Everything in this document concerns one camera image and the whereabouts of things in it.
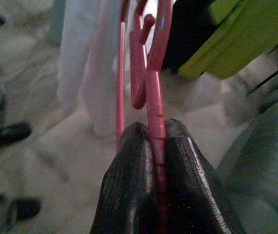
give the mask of white cloth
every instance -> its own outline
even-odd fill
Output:
[[[72,104],[81,88],[86,108],[94,120],[94,132],[103,136],[115,131],[117,53],[120,11],[123,0],[67,0],[59,60],[58,97]],[[129,1],[128,33],[136,0]],[[129,55],[126,55],[129,86]]]

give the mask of pink plastic hanger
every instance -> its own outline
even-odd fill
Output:
[[[144,23],[142,13],[147,0],[137,0],[134,14],[134,30],[130,33],[130,71],[131,101],[135,109],[141,109],[147,103],[148,130],[152,146],[154,174],[157,195],[158,234],[168,233],[168,192],[165,165],[165,122],[159,85],[159,71],[166,52],[172,22],[172,0],[159,0],[157,18],[146,15]],[[119,39],[119,70],[117,94],[117,148],[119,138],[125,128],[124,122],[124,45],[125,12],[128,0],[124,1],[121,12]],[[147,56],[145,42],[151,27],[155,25],[153,42]]]

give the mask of lime green object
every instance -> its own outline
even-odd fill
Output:
[[[179,69],[186,78],[228,78],[278,44],[278,0],[216,0],[209,12],[221,24]]]

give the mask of black object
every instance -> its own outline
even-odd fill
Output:
[[[273,77],[275,77],[278,74],[278,70],[276,72],[274,72],[272,75],[270,75],[268,78],[266,78],[265,80],[263,80],[261,83],[259,83],[258,85],[256,85],[253,89],[251,89],[250,91],[247,92],[247,95],[252,94],[253,92],[255,92],[259,87],[261,87],[262,85],[264,85],[265,83],[267,83],[268,81],[270,81]]]
[[[0,147],[29,137],[32,127],[29,123],[20,122],[0,128]]]
[[[245,233],[214,168],[185,126],[172,119],[166,131],[170,233]]]
[[[24,221],[35,217],[41,209],[41,201],[38,198],[17,198],[12,201],[17,209],[17,221]]]
[[[243,227],[186,128],[166,124],[169,233],[243,234]],[[156,233],[155,185],[147,128],[134,123],[104,175],[91,234]]]
[[[120,151],[105,173],[91,234],[154,234],[155,184],[147,128],[123,132]]]
[[[6,23],[6,18],[0,15],[0,26],[4,25],[4,23]]]
[[[214,0],[177,0],[162,69],[177,72],[218,28],[207,12]]]

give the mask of black shoe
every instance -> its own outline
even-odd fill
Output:
[[[4,23],[6,23],[6,18],[0,15],[0,26],[4,25]]]
[[[41,201],[38,198],[17,198],[12,204],[17,208],[17,221],[33,218],[41,209]]]
[[[0,129],[0,147],[30,136],[32,127],[29,123],[20,122]]]

